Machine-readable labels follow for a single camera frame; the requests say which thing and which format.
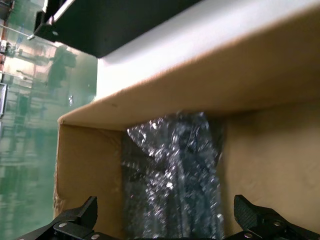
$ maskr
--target brown cardboard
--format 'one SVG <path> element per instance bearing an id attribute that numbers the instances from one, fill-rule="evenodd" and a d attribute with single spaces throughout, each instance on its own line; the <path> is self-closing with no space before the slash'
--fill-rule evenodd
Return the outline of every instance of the brown cardboard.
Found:
<path id="1" fill-rule="evenodd" d="M 219 173 L 227 233 L 239 230 L 235 194 L 320 233 L 319 23 L 320 9 L 311 9 L 62 116 L 55 215 L 97 196 L 95 230 L 123 238 L 122 131 L 206 111 L 225 116 Z"/>

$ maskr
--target clamp jaw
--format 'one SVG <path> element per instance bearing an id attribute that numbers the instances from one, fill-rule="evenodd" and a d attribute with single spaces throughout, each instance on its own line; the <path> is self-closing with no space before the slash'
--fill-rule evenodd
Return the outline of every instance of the clamp jaw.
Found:
<path id="1" fill-rule="evenodd" d="M 117 240 L 94 232 L 97 218 L 97 197 L 91 196 L 81 207 L 62 212 L 50 224 L 16 240 Z M 319 234 L 288 222 L 271 208 L 253 205 L 242 195 L 234 197 L 234 218 L 243 231 L 225 240 L 320 240 Z"/>

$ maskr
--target wrapped item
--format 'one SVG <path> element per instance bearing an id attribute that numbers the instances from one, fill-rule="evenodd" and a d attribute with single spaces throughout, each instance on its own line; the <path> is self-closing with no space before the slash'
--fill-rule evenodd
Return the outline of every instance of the wrapped item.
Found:
<path id="1" fill-rule="evenodd" d="M 128 238 L 224 237 L 215 169 L 222 128 L 213 128 L 214 136 L 203 113 L 178 113 L 127 130 L 121 165 Z"/>

